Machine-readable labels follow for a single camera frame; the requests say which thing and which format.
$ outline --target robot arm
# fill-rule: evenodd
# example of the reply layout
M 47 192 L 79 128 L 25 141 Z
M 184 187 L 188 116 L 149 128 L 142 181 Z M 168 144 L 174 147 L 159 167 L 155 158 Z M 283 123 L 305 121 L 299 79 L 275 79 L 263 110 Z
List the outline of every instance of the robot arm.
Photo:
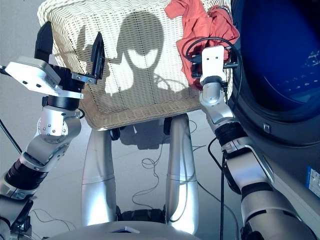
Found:
M 315 240 L 312 230 L 279 191 L 274 174 L 224 101 L 223 46 L 202 51 L 202 110 L 226 159 L 222 166 L 230 188 L 242 195 L 242 240 Z
M 12 76 L 31 91 L 48 96 L 42 99 L 42 113 L 34 138 L 0 178 L 0 239 L 19 235 L 22 225 L 22 235 L 26 232 L 30 236 L 31 197 L 81 131 L 77 109 L 79 100 L 84 97 L 81 93 L 84 84 L 95 84 L 102 78 L 105 52 L 101 33 L 92 47 L 92 74 L 48 64 L 52 46 L 51 24 L 47 22 L 38 33 L 35 58 L 20 57 L 7 67 L 1 67 L 1 73 Z

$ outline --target orange towel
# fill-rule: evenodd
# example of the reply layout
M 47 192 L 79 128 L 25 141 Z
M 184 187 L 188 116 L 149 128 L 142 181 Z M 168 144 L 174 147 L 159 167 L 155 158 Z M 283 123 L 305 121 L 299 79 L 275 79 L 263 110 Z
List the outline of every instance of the orange towel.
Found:
M 183 36 L 181 40 L 176 42 L 176 47 L 182 59 L 182 71 L 191 86 L 201 89 L 199 80 L 191 77 L 192 63 L 185 58 L 187 48 L 195 40 L 204 37 L 220 37 L 234 44 L 240 34 L 233 25 L 230 10 L 226 6 L 216 5 L 207 14 L 201 0 L 171 0 L 164 11 L 170 19 L 182 15 Z M 197 53 L 200 53 L 206 44 L 209 46 L 217 44 L 228 46 L 218 40 L 202 41 L 191 48 L 189 53 L 192 53 L 195 48 Z M 227 60 L 228 57 L 229 53 L 225 50 L 224 59 Z

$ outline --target sticker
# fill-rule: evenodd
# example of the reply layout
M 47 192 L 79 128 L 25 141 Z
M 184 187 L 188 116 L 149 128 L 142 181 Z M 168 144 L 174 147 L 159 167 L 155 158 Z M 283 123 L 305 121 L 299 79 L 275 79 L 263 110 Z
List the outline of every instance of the sticker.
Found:
M 310 166 L 307 168 L 305 186 L 320 198 L 320 173 Z

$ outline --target electric cable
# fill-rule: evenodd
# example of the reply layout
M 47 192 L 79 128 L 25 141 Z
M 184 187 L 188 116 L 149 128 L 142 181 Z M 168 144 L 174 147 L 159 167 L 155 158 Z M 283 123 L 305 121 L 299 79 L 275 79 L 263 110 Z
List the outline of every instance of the electric cable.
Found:
M 202 186 L 202 184 L 199 181 L 197 181 L 197 183 L 200 186 L 200 188 L 202 188 L 207 194 L 209 194 L 211 197 L 213 197 L 215 200 L 217 200 L 219 203 L 221 203 L 221 200 L 219 198 L 217 198 L 215 195 L 213 195 L 211 192 L 209 192 L 204 186 Z M 232 218 L 234 220 L 235 239 L 239 240 L 239 223 L 238 223 L 237 217 L 236 217 L 234 211 L 232 211 L 231 208 L 227 204 L 223 203 L 223 205 L 232 215 Z
M 236 93 L 236 96 L 235 96 L 235 100 L 234 100 L 234 104 L 233 104 L 233 107 L 232 107 L 232 111 L 234 111 L 236 109 L 236 106 L 237 106 L 237 103 L 238 103 L 238 100 L 239 100 L 239 96 L 240 96 L 240 91 L 241 91 L 241 87 L 242 87 L 242 81 L 243 81 L 243 74 L 244 74 L 244 64 L 243 64 L 243 61 L 242 61 L 242 58 L 241 58 L 241 55 L 239 53 L 239 51 L 237 50 L 237 48 L 235 47 L 235 45 L 233 45 L 230 41 L 222 38 L 222 37 L 218 37 L 218 36 L 208 36 L 208 37 L 203 37 L 203 38 L 200 38 L 196 41 L 194 41 L 186 50 L 185 52 L 185 58 L 187 60 L 189 60 L 190 62 L 193 62 L 192 58 L 189 57 L 189 51 L 191 50 L 191 48 L 202 42 L 202 41 L 210 41 L 210 40 L 219 40 L 219 41 L 222 41 L 226 44 L 228 44 L 231 49 L 235 52 L 236 54 L 236 58 L 237 58 L 237 61 L 239 62 L 239 68 L 240 68 L 240 80 L 239 80 L 239 87 L 238 87 L 238 90 L 237 90 L 237 93 Z
M 79 117 L 79 119 L 83 119 L 85 117 L 85 111 L 83 111 L 81 108 L 78 108 L 78 110 L 82 113 L 82 115 Z
M 150 209 L 153 209 L 152 206 L 148 205 L 148 204 L 144 204 L 144 203 L 139 203 L 137 201 L 135 201 L 135 197 L 137 196 L 141 196 L 141 195 L 146 195 L 150 192 L 152 192 L 154 189 L 156 189 L 156 187 L 159 185 L 159 175 L 156 173 L 156 166 L 158 165 L 159 163 L 159 160 L 160 160 L 160 157 L 162 155 L 162 150 L 163 150 L 163 146 L 164 146 L 164 142 L 165 140 L 167 139 L 168 136 L 164 136 L 163 137 L 163 140 L 162 140 L 162 143 L 161 143 L 161 148 L 160 148 L 160 153 L 159 153 L 159 156 L 158 158 L 156 159 L 156 161 L 154 161 L 153 159 L 149 158 L 149 157 L 146 157 L 144 159 L 142 159 L 141 161 L 141 165 L 144 169 L 153 169 L 153 176 L 156 178 L 157 182 L 156 184 L 149 188 L 149 189 L 145 189 L 145 190 L 141 190 L 141 191 L 138 191 L 136 192 L 135 194 L 132 195 L 131 197 L 131 200 L 134 204 L 136 205 L 139 205 L 139 206 L 145 206 L 145 207 L 148 207 Z
M 18 145 L 18 143 L 15 141 L 15 139 L 12 137 L 12 135 L 10 134 L 10 132 L 8 131 L 8 129 L 6 128 L 6 126 L 4 125 L 4 123 L 1 121 L 0 119 L 0 127 L 3 130 L 3 132 L 5 133 L 5 135 L 8 137 L 8 139 L 10 140 L 10 142 L 13 144 L 13 146 L 15 147 L 15 149 L 17 150 L 17 152 L 19 154 L 22 153 L 22 150 L 20 148 L 20 146 Z
M 209 143 L 208 145 L 208 152 L 210 154 L 210 156 L 212 157 L 212 159 L 214 160 L 215 164 L 218 166 L 218 168 L 220 169 L 220 171 L 222 171 L 222 167 L 220 165 L 220 163 L 218 162 L 218 160 L 216 159 L 216 157 L 212 154 L 210 148 L 211 148 L 211 145 L 212 143 L 216 140 L 217 138 L 215 137 L 214 139 L 212 139 L 212 141 Z
M 222 166 L 225 164 L 225 157 L 222 157 Z M 220 202 L 220 240 L 224 239 L 224 215 L 225 215 L 225 174 L 221 171 L 221 202 Z
M 38 214 L 37 214 L 36 211 L 43 211 L 43 212 L 45 212 L 45 213 L 46 213 L 50 218 L 52 218 L 52 219 L 51 219 L 51 220 L 42 220 L 42 219 L 40 219 L 40 217 L 38 216 Z M 71 224 L 71 225 L 74 227 L 74 229 L 76 229 L 76 226 L 75 226 L 71 221 L 67 221 L 67 220 L 55 218 L 55 217 L 51 216 L 47 211 L 45 211 L 45 210 L 43 210 L 43 209 L 41 209 L 41 208 L 35 208 L 35 209 L 33 209 L 33 210 L 30 211 L 30 214 L 31 214 L 31 213 L 34 213 L 35 216 L 36 216 L 36 218 L 37 218 L 40 222 L 42 222 L 42 223 L 50 223 L 50 222 L 58 221 L 58 222 L 64 223 L 65 226 L 68 228 L 69 232 L 71 231 L 71 228 L 69 227 L 68 223 Z

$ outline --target washing machine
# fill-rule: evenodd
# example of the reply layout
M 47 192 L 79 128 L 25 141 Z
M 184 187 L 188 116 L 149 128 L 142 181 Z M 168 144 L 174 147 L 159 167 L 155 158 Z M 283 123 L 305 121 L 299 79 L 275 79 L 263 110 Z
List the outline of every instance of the washing machine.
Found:
M 244 68 L 241 87 L 234 71 L 234 113 L 266 156 L 320 197 L 320 1 L 234 0 L 232 14 Z

